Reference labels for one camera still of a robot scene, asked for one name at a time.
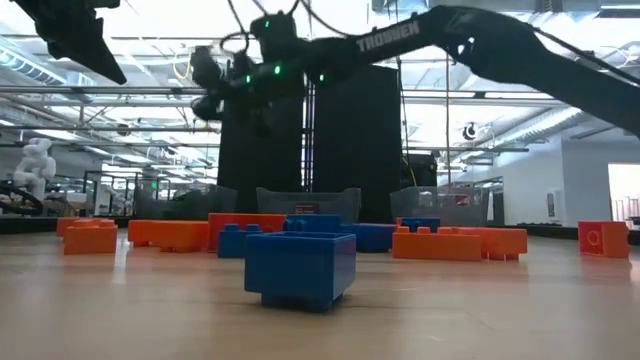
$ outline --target ceiling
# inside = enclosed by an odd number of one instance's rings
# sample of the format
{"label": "ceiling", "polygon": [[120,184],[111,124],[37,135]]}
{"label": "ceiling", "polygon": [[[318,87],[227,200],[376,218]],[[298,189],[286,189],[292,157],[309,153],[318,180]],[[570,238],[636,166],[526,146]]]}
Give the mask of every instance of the ceiling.
{"label": "ceiling", "polygon": [[[288,10],[292,2],[293,0],[261,1],[264,7],[272,12],[280,9]],[[451,0],[451,2],[465,3],[461,0]],[[494,6],[502,3],[504,2],[495,2]],[[252,19],[261,15],[251,0],[235,0],[234,4],[245,27],[248,27]],[[370,0],[322,0],[313,1],[312,6],[326,22],[346,33],[364,33],[374,26],[386,26],[397,21],[394,12],[389,16],[384,12],[374,13],[371,11],[372,2]],[[420,5],[412,5],[411,8],[422,10]],[[506,10],[509,10],[508,14],[541,27],[581,49],[594,50],[596,55],[600,57],[606,56],[607,61],[611,63],[625,68],[635,68],[640,65],[636,62],[638,49],[635,46],[618,49],[625,44],[640,40],[640,21],[635,18],[599,18],[597,17],[598,12],[595,10],[559,14],[534,14],[532,11],[513,11],[513,8]],[[72,81],[69,79],[73,79],[73,81],[82,81],[84,85],[115,85],[68,59],[54,60],[49,56],[46,45],[35,35],[31,19],[22,13],[15,3],[0,1],[0,13],[3,14],[0,20],[0,52],[3,44],[19,49],[29,59],[38,62],[47,71],[67,82]],[[99,14],[105,19],[105,40],[112,52],[116,54],[118,62],[129,79],[127,86],[133,87],[194,86],[190,79],[183,78],[187,70],[186,64],[190,51],[196,45],[215,45],[220,38],[238,31],[238,25],[225,1],[122,0],[118,9],[99,10]],[[400,11],[398,19],[402,20],[407,16],[409,16],[408,12]],[[299,36],[307,38],[335,36],[318,22],[309,21],[309,16],[302,7],[295,13],[295,18]],[[565,54],[564,49],[548,42],[545,44],[551,50]],[[227,48],[238,49],[241,45],[237,41],[235,43],[232,41],[227,44]],[[256,60],[260,59],[257,44],[251,44],[249,53]],[[214,51],[214,54],[220,61],[228,58],[228,55],[221,51]],[[449,64],[449,90],[452,91],[454,105],[451,105],[447,111],[444,93],[440,92],[447,89],[445,53],[438,48],[428,47],[405,54],[402,59],[402,80],[405,95],[412,98],[407,102],[405,110],[410,134],[409,142],[412,146],[445,146],[447,122],[450,123],[450,142],[453,146],[469,144],[462,137],[462,129],[471,123],[484,129],[484,135],[481,134],[481,136],[484,136],[485,139],[495,138],[549,108],[544,102],[531,106],[525,104],[523,99],[539,98],[536,94],[531,94],[532,90],[527,87],[497,84],[480,79],[471,74],[464,65]],[[385,66],[395,66],[395,63],[387,61]],[[27,76],[17,74],[7,67],[0,66],[0,85],[37,86],[43,84]],[[417,96],[420,91],[433,91],[433,93],[427,96],[421,93],[422,95]],[[502,96],[502,99],[494,99],[486,103],[472,101],[473,99],[455,98],[456,94],[463,94],[462,92],[478,91],[527,93],[516,96],[507,96],[508,94],[506,94]],[[71,101],[69,97],[28,94],[28,89],[25,88],[24,94],[20,98],[60,114],[63,118],[63,120],[50,118],[48,119],[49,125],[68,126],[78,123],[80,108],[65,105]],[[191,97],[188,96],[176,99],[167,96],[130,95],[123,97],[98,94],[93,97],[93,100],[96,103],[102,102],[106,105],[85,107],[83,110],[84,119],[92,118],[91,126],[114,126],[116,124],[175,128],[184,128],[186,124],[193,126],[194,116],[188,106]],[[144,106],[131,107],[125,106],[126,101],[147,103],[143,104]],[[162,107],[154,106],[153,101],[163,103]],[[0,99],[0,118],[3,115],[3,107],[5,108],[4,118],[7,118],[6,107],[8,105],[10,105],[8,100],[5,99],[3,102]],[[11,119],[16,123],[22,121],[37,125],[31,118],[16,119],[16,117],[12,117]],[[175,159],[154,158],[165,156],[166,151],[149,150],[151,146],[145,147],[143,145],[145,143],[151,145],[155,142],[209,144],[210,148],[197,149],[196,153],[194,153],[194,149],[183,150],[185,154],[188,153],[188,156],[185,155],[184,158],[187,162],[192,161],[214,166],[218,157],[217,145],[220,141],[219,134],[215,132],[134,132],[127,137],[119,136],[114,132],[90,132],[75,133],[73,136],[86,141],[98,141],[99,145],[93,148],[101,149],[102,152],[109,154],[100,155],[95,152],[97,156],[112,157],[125,151],[120,147],[110,148],[109,143],[133,142],[139,144],[140,147],[126,149],[127,154],[149,157],[165,163],[175,162]],[[65,140],[64,137],[69,136],[63,135],[59,139]]]}

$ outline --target wooden floor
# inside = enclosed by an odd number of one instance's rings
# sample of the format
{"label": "wooden floor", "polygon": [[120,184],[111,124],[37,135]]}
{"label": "wooden floor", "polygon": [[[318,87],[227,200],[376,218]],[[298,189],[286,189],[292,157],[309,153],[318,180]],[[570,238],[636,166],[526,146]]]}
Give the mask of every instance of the wooden floor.
{"label": "wooden floor", "polygon": [[640,359],[640,256],[531,239],[519,263],[358,256],[326,315],[264,309],[241,260],[153,249],[67,256],[0,237],[0,359]]}

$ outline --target humanoid robot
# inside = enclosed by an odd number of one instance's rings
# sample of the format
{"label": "humanoid robot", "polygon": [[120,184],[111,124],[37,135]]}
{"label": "humanoid robot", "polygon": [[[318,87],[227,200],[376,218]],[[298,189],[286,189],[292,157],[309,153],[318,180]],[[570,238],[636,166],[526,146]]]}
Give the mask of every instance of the humanoid robot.
{"label": "humanoid robot", "polygon": [[26,187],[36,199],[44,200],[45,184],[56,175],[56,161],[49,156],[51,140],[34,138],[22,148],[23,158],[13,173],[14,184]]}

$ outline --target floor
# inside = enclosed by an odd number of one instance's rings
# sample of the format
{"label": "floor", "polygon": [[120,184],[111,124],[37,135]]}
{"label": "floor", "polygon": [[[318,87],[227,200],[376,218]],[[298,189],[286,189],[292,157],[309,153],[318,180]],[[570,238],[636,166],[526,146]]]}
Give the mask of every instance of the floor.
{"label": "floor", "polygon": [[241,260],[127,250],[0,237],[0,358],[640,359],[640,253],[532,238],[519,263],[359,255],[345,301],[317,315],[260,307]]}

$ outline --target blue lego brick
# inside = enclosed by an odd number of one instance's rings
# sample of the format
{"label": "blue lego brick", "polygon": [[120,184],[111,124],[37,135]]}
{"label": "blue lego brick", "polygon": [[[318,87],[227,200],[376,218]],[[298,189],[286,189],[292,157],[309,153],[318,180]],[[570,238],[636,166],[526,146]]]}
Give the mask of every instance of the blue lego brick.
{"label": "blue lego brick", "polygon": [[410,232],[418,232],[419,227],[428,227],[432,233],[435,233],[440,227],[440,218],[403,217],[402,226],[409,227]]}
{"label": "blue lego brick", "polygon": [[282,230],[339,233],[341,223],[340,215],[287,215]]}
{"label": "blue lego brick", "polygon": [[356,274],[353,234],[281,232],[247,237],[244,288],[265,306],[324,311]]}
{"label": "blue lego brick", "polygon": [[356,248],[360,252],[388,252],[395,225],[353,224],[343,226],[345,233],[356,236]]}
{"label": "blue lego brick", "polygon": [[260,225],[247,225],[246,230],[240,230],[238,224],[227,224],[220,231],[218,237],[219,258],[244,258],[247,248],[247,235],[260,233]]}

